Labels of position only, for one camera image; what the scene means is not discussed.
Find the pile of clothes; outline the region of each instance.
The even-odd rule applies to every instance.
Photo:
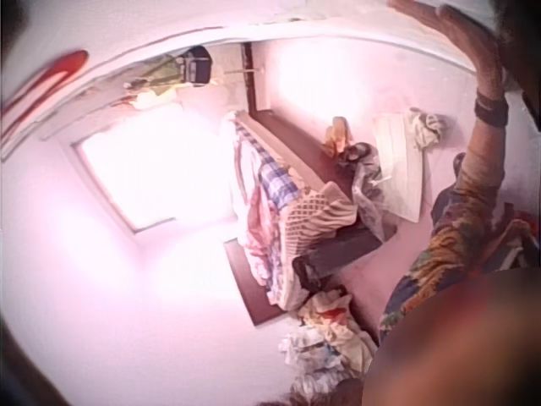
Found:
[[[363,378],[377,349],[353,319],[350,294],[320,292],[298,312],[303,323],[285,337],[280,350],[286,363],[298,370],[292,392],[310,398],[331,392],[341,381]]]

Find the patterned shirt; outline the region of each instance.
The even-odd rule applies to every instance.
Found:
[[[487,260],[487,247],[494,245],[492,213],[503,176],[503,162],[501,167],[491,166],[483,156],[468,152],[450,201],[434,227],[429,247],[398,283],[385,307],[380,321],[380,343],[407,313],[426,299],[455,283],[492,271],[483,266],[483,261]],[[530,225],[515,220],[496,242],[515,243],[521,237],[534,240]]]

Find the red object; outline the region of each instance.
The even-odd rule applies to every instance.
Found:
[[[88,57],[89,54],[87,51],[76,51],[57,59],[54,63],[52,63],[52,66],[46,72],[44,72],[39,79],[37,79],[22,95],[11,101],[5,108],[3,108],[1,118],[3,118],[5,114],[8,113],[12,108],[17,106],[22,100],[24,100],[39,85],[44,83],[46,80],[49,80],[52,76],[63,73],[63,75],[58,78],[58,81],[52,84],[49,89],[39,96],[8,126],[4,132],[2,132],[2,137],[0,140],[4,142],[17,129],[17,127],[19,127],[19,125],[32,114],[32,112],[34,112],[49,97],[56,93],[63,83],[79,72],[85,65],[86,61],[88,61]]]
[[[325,319],[333,320],[333,319],[336,319],[338,316],[343,315],[344,313],[346,313],[345,309],[333,309],[333,310],[324,311],[323,313],[320,313],[320,314],[321,314],[321,317],[324,317]]]

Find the bracelet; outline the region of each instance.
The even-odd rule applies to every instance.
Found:
[[[505,128],[509,123],[509,105],[505,98],[498,101],[492,100],[478,91],[475,115],[488,125]]]

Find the plastic bag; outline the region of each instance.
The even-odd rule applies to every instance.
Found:
[[[286,364],[304,374],[342,366],[342,356],[311,326],[301,326],[288,334],[279,349],[286,355]]]
[[[359,160],[353,179],[353,202],[363,224],[382,242],[396,233],[398,219],[385,209],[385,194],[380,187],[387,179],[381,176],[380,160],[375,148]]]

